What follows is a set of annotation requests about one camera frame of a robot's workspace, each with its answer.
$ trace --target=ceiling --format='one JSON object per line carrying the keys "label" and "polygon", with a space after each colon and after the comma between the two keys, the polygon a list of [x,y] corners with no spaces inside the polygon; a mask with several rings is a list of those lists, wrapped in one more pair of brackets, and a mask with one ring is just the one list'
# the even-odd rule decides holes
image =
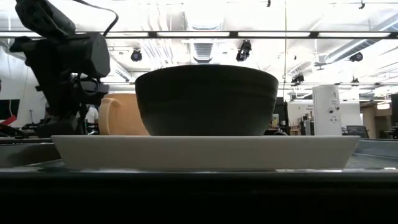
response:
{"label": "ceiling", "polygon": [[[107,28],[114,15],[73,1],[50,0],[75,24],[78,31],[101,31]],[[119,22],[112,31],[137,30],[190,30],[188,20],[197,24],[221,21],[221,30],[336,30],[380,31],[389,19],[398,22],[398,1],[368,0],[359,9],[361,1],[351,0],[87,0],[97,6],[113,9]],[[14,12],[15,1],[0,1],[0,31],[26,30]],[[398,83],[398,40],[381,40],[360,49],[364,58],[350,62],[347,58],[314,66],[322,58],[345,50],[347,44],[358,40],[251,40],[252,52],[245,62],[237,62],[236,54],[242,40],[235,39],[109,39],[112,58],[133,78],[161,67],[197,63],[193,58],[192,43],[214,43],[210,63],[240,65],[261,69],[279,79],[286,78],[286,94],[303,96],[311,93],[312,86],[289,85],[292,76],[302,74],[305,82],[350,82],[353,77],[363,83]],[[134,49],[141,49],[140,62],[130,59]],[[385,97],[398,92],[398,86],[340,86],[341,97],[352,99],[360,93],[363,97]]]}

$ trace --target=white rectangular tray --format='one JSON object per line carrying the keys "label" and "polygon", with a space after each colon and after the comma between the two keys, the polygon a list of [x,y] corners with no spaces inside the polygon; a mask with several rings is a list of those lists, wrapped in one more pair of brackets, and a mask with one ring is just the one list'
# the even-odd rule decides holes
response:
{"label": "white rectangular tray", "polygon": [[357,136],[53,136],[72,169],[342,169]]}

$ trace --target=tan mug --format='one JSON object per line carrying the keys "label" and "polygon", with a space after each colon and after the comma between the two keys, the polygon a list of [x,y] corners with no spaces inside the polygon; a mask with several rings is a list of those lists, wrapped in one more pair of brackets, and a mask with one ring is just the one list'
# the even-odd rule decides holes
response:
{"label": "tan mug", "polygon": [[103,135],[149,135],[139,114],[137,97],[133,93],[105,95],[99,107],[98,126]]}

